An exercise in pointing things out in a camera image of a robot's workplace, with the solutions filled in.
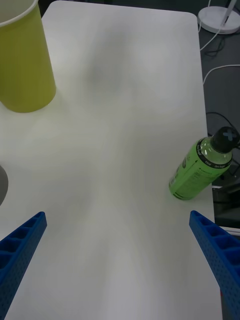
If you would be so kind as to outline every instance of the bottle label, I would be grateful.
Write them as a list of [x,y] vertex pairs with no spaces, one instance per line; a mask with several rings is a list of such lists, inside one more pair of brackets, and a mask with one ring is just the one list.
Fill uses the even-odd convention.
[[200,149],[202,140],[192,146],[170,179],[169,189],[179,199],[192,199],[230,166],[231,161],[216,165],[207,160]]

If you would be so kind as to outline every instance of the bottle cap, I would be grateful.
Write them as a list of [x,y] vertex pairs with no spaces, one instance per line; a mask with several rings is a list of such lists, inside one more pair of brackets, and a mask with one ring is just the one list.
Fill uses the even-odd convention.
[[223,126],[210,139],[211,146],[217,152],[227,154],[238,144],[240,135],[236,129]]

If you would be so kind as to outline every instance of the green plastic bottle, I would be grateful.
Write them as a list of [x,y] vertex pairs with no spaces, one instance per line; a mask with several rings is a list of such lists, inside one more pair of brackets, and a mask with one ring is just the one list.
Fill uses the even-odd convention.
[[222,175],[232,162],[232,149],[240,139],[232,127],[224,126],[212,137],[197,141],[170,179],[170,192],[181,200],[194,198]]

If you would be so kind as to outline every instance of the white lamp base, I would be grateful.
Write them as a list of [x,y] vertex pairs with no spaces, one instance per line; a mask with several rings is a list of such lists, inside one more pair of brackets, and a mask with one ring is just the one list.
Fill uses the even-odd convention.
[[224,15],[227,8],[221,6],[208,6],[199,11],[197,16],[197,22],[203,29],[216,34],[221,28],[219,34],[229,35],[238,31],[240,28],[240,15],[235,11],[232,11],[227,19],[225,25],[221,27]]

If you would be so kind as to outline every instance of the paper cup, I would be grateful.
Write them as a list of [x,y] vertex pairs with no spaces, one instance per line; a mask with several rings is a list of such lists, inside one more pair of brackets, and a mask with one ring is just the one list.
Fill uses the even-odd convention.
[[0,0],[0,101],[15,112],[32,112],[55,93],[38,0]]

